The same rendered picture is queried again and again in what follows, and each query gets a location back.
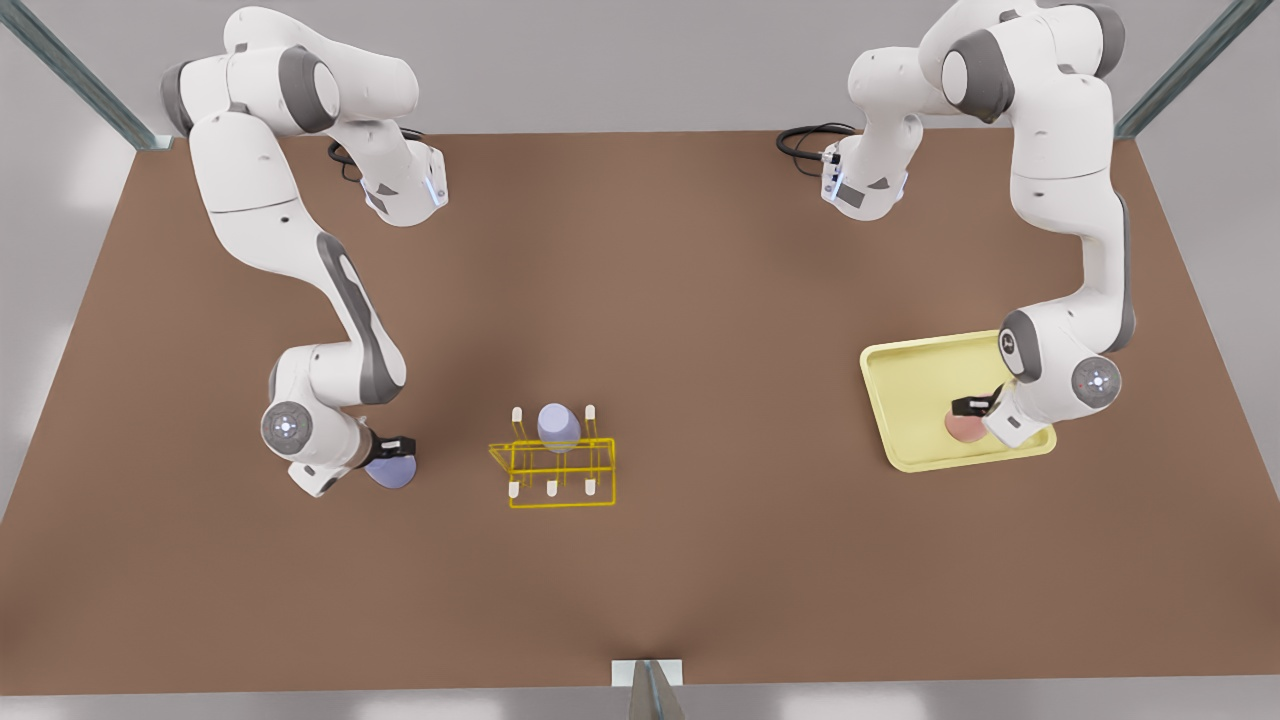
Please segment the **pale yellow tray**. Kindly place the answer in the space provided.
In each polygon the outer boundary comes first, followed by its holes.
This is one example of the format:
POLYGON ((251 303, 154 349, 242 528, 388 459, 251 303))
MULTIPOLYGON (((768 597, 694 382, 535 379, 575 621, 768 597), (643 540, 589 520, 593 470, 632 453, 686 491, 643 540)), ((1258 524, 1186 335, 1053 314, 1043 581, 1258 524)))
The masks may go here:
POLYGON ((1057 436, 1046 427, 1016 448, 993 436, 973 443, 955 439, 945 414, 955 398, 989 395, 1012 375, 996 348, 996 331, 947 334, 872 345, 859 363, 879 436, 900 471, 931 471, 1053 451, 1057 436))

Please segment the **silver frame post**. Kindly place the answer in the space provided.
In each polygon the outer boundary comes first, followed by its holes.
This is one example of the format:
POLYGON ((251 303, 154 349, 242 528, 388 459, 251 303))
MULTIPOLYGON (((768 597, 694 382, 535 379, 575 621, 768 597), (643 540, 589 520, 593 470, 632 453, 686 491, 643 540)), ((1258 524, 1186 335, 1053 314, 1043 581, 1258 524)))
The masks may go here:
POLYGON ((0 0, 0 23, 134 150, 172 147, 172 136, 152 132, 22 0, 0 0))
POLYGON ((613 660, 611 684, 630 688, 628 720, 686 720, 675 693, 684 684, 680 659, 613 660))
POLYGON ((1134 140, 1167 109, 1274 0, 1231 0, 1199 37, 1116 123, 1115 140, 1134 140))

